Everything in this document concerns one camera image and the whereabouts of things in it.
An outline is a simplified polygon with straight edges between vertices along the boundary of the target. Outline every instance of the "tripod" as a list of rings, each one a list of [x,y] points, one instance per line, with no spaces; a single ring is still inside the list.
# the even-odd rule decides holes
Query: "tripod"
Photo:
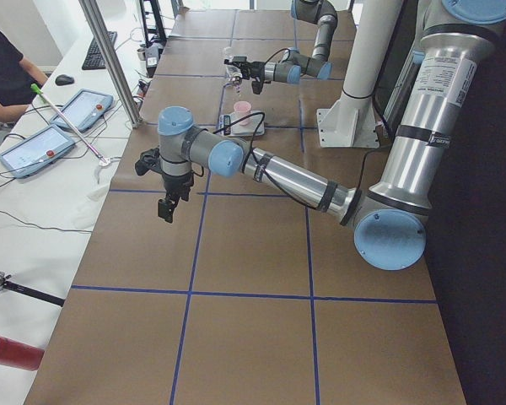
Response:
[[[55,297],[54,295],[49,295],[46,293],[42,293],[35,289],[29,289],[20,284],[12,283],[8,281],[11,278],[11,275],[6,276],[4,272],[0,272],[0,291],[3,289],[8,289],[10,291],[15,291],[16,293],[28,295],[29,297],[37,298],[38,300],[43,300],[46,302],[50,302],[51,304],[63,306],[65,300],[62,298]]]

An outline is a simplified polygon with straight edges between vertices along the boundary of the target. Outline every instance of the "red cylinder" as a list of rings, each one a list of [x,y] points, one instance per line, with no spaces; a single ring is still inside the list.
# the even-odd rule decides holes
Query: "red cylinder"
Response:
[[[0,336],[0,365],[37,370],[45,350]]]

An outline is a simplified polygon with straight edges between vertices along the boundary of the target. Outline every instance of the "keyboard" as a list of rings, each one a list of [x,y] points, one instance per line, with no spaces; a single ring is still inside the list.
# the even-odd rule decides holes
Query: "keyboard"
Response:
[[[116,42],[116,37],[118,33],[116,31],[109,31],[109,39],[112,45]],[[105,61],[103,60],[103,55],[101,55],[100,47],[98,43],[93,38],[92,42],[90,42],[90,46],[88,51],[86,52],[86,57],[84,58],[83,70],[95,70],[95,69],[105,69]]]

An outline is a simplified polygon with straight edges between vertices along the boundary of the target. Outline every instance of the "white desk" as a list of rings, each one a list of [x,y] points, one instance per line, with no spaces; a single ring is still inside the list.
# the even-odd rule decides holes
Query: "white desk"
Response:
[[[133,39],[142,38],[140,30],[132,31],[137,22],[130,14],[106,23],[109,30],[118,31],[115,47],[128,39],[131,33]],[[121,102],[108,72],[81,70],[92,38],[90,29],[86,26],[82,37],[63,58],[43,90],[57,105],[65,104],[82,88],[114,95],[117,105],[105,114],[108,117],[108,127],[95,140],[94,146],[105,157],[117,157],[121,156],[126,146],[131,126],[126,112],[119,108]],[[137,47],[137,42],[130,40],[117,51],[131,89],[141,78],[137,71],[144,73],[143,66],[137,59]],[[56,86],[54,79],[61,73],[74,76],[75,84]],[[39,97],[34,104],[43,105]],[[51,109],[45,109],[41,113],[47,120],[54,115]],[[45,126],[41,117],[31,112],[19,120],[13,132],[28,137]],[[7,138],[0,147],[0,153],[17,142],[17,138]],[[80,156],[85,150],[84,144],[79,142],[67,157]],[[0,188],[0,210],[41,226],[91,230],[117,163],[100,172],[99,184],[94,176],[97,165],[98,160],[91,152],[86,153],[82,159],[60,159],[53,166],[26,180],[16,180]],[[0,171],[2,170],[5,169],[0,164]],[[5,181],[7,180],[0,176],[0,184]],[[86,233],[36,229],[0,213],[0,271],[12,274],[11,281],[14,283],[65,298],[88,241],[89,234]],[[45,348],[59,314],[60,307],[56,305],[3,291],[0,294],[0,335]],[[0,404],[22,403],[34,378],[35,372],[0,365]]]

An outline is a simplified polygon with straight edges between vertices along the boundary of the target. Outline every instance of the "computer mouse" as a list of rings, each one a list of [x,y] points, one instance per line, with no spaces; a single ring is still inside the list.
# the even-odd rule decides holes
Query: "computer mouse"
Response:
[[[56,83],[57,86],[65,86],[66,84],[75,83],[75,79],[71,76],[67,76],[66,74],[60,74],[57,78],[55,78],[54,83]]]

